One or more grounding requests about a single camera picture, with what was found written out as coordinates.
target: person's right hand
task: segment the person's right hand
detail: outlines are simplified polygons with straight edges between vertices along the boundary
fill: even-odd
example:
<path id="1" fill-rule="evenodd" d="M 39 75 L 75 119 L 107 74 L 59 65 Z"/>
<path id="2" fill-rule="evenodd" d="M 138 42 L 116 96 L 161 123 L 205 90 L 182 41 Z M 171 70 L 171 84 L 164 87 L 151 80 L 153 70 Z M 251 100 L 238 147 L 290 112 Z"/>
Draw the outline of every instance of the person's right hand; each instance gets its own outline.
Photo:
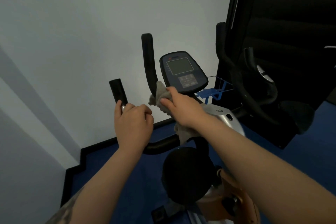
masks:
<path id="1" fill-rule="evenodd" d="M 206 114 L 201 105 L 195 99 L 178 93 L 175 87 L 168 87 L 167 90 L 171 93 L 173 102 L 163 98 L 161 104 L 170 110 L 179 124 L 195 129 L 200 117 Z"/>

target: gray cloth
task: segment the gray cloth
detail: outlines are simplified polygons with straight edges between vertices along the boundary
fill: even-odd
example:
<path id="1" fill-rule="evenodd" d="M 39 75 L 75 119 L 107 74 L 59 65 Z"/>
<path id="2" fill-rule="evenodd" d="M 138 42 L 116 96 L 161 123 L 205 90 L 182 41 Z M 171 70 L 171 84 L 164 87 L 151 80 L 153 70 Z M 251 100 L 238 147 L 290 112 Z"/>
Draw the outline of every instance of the gray cloth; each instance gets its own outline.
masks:
<path id="1" fill-rule="evenodd" d="M 163 111 L 164 113 L 166 113 L 166 114 L 168 114 L 169 116 L 172 117 L 172 114 L 168 110 L 168 108 L 166 108 L 165 106 L 163 106 L 161 104 L 161 102 L 160 102 L 161 98 L 167 98 L 171 102 L 173 102 L 171 94 L 166 89 L 166 86 L 161 81 L 157 81 L 156 82 L 156 97 L 154 98 L 154 96 L 151 95 L 150 98 L 149 98 L 149 103 L 148 104 L 159 107 L 159 109 L 161 111 Z M 179 124 L 178 122 L 176 122 L 176 124 L 175 124 L 174 131 L 180 139 L 180 145 L 183 145 L 184 143 L 186 143 L 187 140 L 191 137 L 200 136 L 200 134 L 197 131 L 195 131 L 194 129 L 184 127 L 181 124 Z"/>

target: tattooed arm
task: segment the tattooed arm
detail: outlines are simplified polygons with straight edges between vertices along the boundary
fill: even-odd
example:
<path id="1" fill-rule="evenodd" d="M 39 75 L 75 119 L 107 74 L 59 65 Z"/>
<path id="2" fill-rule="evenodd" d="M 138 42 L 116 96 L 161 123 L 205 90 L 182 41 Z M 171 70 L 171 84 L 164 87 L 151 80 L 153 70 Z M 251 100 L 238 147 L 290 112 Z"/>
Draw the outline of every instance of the tattooed arm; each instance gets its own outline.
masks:
<path id="1" fill-rule="evenodd" d="M 115 133 L 119 149 L 106 164 L 46 224 L 108 223 L 120 192 L 153 132 L 152 111 L 128 103 L 121 115 L 115 105 Z"/>

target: black baseboard trim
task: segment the black baseboard trim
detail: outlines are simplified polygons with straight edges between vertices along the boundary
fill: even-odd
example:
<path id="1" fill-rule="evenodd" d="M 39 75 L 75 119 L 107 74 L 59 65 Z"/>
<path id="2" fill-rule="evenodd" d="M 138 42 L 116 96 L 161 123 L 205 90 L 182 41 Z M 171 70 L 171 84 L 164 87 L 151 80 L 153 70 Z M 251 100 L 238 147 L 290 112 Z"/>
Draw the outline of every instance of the black baseboard trim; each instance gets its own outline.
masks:
<path id="1" fill-rule="evenodd" d="M 154 129 L 161 128 L 163 126 L 172 124 L 174 122 L 175 122 L 175 120 L 173 118 L 162 120 L 162 121 L 154 124 Z M 92 152 L 95 152 L 97 150 L 101 150 L 103 148 L 114 145 L 116 143 L 118 143 L 118 141 L 117 141 L 117 138 L 114 137 L 114 138 L 111 138 L 111 139 L 108 139 L 108 140 L 102 141 L 100 143 L 96 143 L 94 145 L 90 145 L 88 147 L 85 147 L 85 148 L 81 149 L 81 156 L 80 156 L 79 165 L 75 166 L 75 167 L 68 168 L 65 171 L 65 179 L 64 179 L 63 194 L 62 194 L 62 199 L 61 199 L 61 207 L 66 202 L 68 202 L 69 199 L 71 198 L 72 181 L 73 181 L 74 175 L 86 170 L 86 155 L 88 155 Z"/>

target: blue gym mat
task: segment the blue gym mat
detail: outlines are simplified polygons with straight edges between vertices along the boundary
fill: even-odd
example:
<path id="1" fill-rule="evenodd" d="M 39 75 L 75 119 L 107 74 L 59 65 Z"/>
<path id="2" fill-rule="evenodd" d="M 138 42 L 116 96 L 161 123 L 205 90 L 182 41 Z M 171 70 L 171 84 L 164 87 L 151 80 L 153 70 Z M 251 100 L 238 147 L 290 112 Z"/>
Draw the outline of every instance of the blue gym mat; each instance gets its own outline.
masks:
<path id="1" fill-rule="evenodd" d="M 246 136 L 255 143 L 284 159 L 336 195 L 336 106 L 324 102 L 316 111 L 312 126 L 304 135 L 297 135 L 284 150 L 243 126 Z M 174 134 L 174 124 L 156 129 L 151 141 Z M 189 142 L 186 146 L 195 146 Z M 113 155 L 113 145 L 87 155 L 86 170 L 74 175 L 74 195 Z M 110 223 L 153 223 L 151 211 L 167 201 L 161 184 L 163 161 L 169 152 L 160 155 L 142 155 L 125 184 Z M 210 158 L 215 165 L 222 161 L 210 146 Z M 261 222 L 270 223 L 262 214 Z M 190 224 L 186 213 L 177 216 L 175 224 Z"/>

